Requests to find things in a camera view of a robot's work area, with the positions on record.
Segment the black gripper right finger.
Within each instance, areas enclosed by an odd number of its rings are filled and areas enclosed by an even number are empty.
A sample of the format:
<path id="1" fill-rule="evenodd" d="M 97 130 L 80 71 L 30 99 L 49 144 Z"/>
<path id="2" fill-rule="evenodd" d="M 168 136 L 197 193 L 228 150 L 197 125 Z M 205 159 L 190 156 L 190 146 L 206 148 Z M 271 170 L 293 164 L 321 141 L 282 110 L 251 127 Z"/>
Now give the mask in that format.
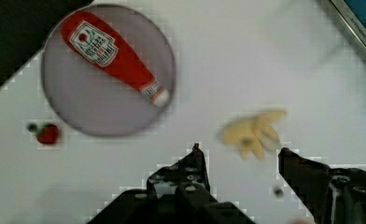
<path id="1" fill-rule="evenodd" d="M 366 224 L 366 171 L 331 168 L 283 147 L 278 171 L 316 224 Z"/>

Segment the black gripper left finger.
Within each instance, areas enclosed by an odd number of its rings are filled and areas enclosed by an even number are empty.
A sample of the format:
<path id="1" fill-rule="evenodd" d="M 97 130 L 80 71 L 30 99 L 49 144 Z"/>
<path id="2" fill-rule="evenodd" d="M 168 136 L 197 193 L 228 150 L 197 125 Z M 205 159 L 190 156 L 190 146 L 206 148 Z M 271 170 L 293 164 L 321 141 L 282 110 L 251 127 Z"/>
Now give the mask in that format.
<path id="1" fill-rule="evenodd" d="M 256 223 L 211 195 L 204 153 L 195 144 L 186 157 L 152 174 L 144 189 L 122 192 L 88 224 Z"/>

